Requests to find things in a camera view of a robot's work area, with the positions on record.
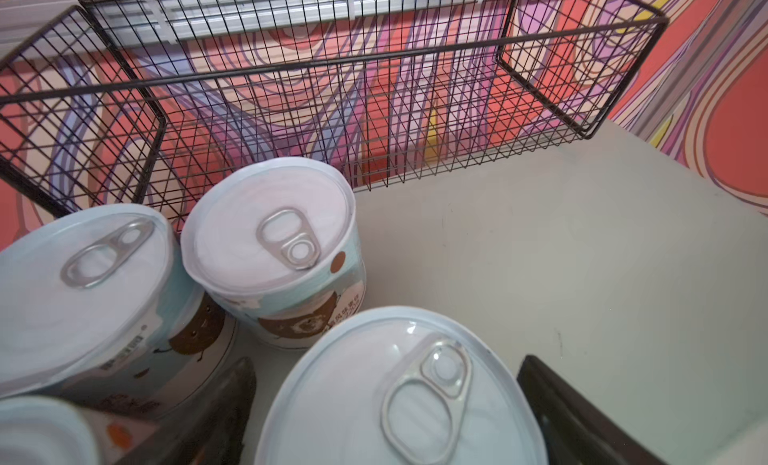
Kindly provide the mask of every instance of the brown cartoon character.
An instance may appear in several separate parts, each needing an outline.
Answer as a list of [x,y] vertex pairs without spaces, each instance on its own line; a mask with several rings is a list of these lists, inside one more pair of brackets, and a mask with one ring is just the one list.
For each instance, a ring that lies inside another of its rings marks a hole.
[[214,344],[224,328],[226,313],[216,304],[208,294],[203,295],[200,307],[197,308],[192,320],[178,334],[173,336],[168,343],[170,349],[160,350],[156,348],[154,353],[162,354],[167,351],[175,351],[181,355],[200,354],[197,361],[203,360],[203,352]]
[[317,335],[325,330],[328,321],[333,315],[333,309],[336,308],[338,295],[332,292],[320,297],[310,299],[309,306],[300,307],[301,311],[310,310],[299,316],[272,315],[270,317],[260,317],[259,325],[264,327],[270,334],[284,338],[306,338]]

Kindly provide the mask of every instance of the black wire basket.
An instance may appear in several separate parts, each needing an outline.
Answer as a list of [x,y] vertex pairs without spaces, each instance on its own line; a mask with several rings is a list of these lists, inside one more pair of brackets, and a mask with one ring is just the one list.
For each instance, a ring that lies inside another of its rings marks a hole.
[[667,25],[638,0],[80,0],[0,63],[0,176],[178,230],[277,156],[371,189],[590,138]]

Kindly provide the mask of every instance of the can lid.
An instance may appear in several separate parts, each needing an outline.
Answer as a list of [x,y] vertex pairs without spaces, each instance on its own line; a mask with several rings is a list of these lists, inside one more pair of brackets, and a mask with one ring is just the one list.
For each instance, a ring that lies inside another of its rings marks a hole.
[[135,204],[56,220],[0,253],[0,396],[81,371],[170,273],[170,226]]
[[300,157],[256,163],[194,207],[181,233],[184,267],[223,295],[286,287],[332,260],[354,214],[352,189],[333,167]]
[[0,457],[12,465],[99,465],[101,453],[78,409],[49,397],[0,401]]
[[544,465],[542,432],[510,371],[476,336],[427,310],[364,311],[293,368],[256,465]]

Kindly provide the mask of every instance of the pull tab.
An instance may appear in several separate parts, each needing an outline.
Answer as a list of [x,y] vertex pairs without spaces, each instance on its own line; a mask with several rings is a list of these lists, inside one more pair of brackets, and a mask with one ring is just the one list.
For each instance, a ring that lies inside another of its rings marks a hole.
[[[154,230],[151,219],[136,219],[85,247],[72,255],[62,267],[62,281],[72,288],[88,288],[100,284],[128,260],[128,257],[141,247]],[[81,270],[81,260],[92,251],[110,249],[115,253],[112,265],[97,275],[85,275]]]
[[[301,221],[299,229],[286,239],[268,240],[264,235],[266,227],[288,214],[293,214],[299,218]],[[256,240],[273,257],[282,261],[285,266],[295,270],[312,268],[317,263],[317,259],[320,258],[320,242],[315,237],[310,221],[306,219],[306,216],[300,210],[293,207],[278,210],[262,220],[256,229]]]
[[[440,465],[450,460],[462,429],[469,384],[472,382],[472,359],[465,348],[449,338],[430,337],[424,351],[408,365],[406,372],[389,388],[382,404],[382,429],[389,443],[413,465]],[[446,406],[450,433],[445,448],[432,458],[418,457],[392,429],[389,411],[392,399],[408,383],[422,383],[435,392]]]

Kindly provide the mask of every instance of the can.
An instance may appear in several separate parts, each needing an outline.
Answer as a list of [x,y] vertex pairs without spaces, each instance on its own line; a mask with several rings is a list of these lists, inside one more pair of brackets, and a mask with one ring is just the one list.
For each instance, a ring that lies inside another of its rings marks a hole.
[[192,210],[184,267],[266,344],[306,348],[360,309],[355,215],[352,189],[333,167],[300,157],[256,163]]
[[225,359],[236,322],[190,278],[170,223],[94,207],[0,253],[0,397],[36,391],[159,417]]
[[364,311],[293,367],[254,465],[549,463],[514,375],[476,335],[414,307]]
[[19,465],[111,465],[157,429],[57,398],[0,401],[0,457]]

